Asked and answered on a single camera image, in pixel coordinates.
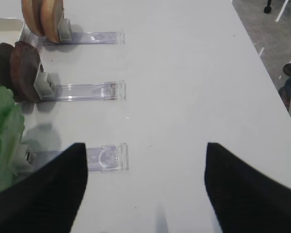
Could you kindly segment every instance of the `floor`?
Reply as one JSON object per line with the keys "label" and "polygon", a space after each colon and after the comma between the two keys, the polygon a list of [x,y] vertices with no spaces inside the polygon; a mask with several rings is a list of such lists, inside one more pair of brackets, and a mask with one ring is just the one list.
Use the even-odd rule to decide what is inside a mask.
{"label": "floor", "polygon": [[291,60],[291,0],[279,17],[284,2],[273,0],[271,13],[265,14],[267,0],[232,0],[277,90],[288,78],[282,68]]}

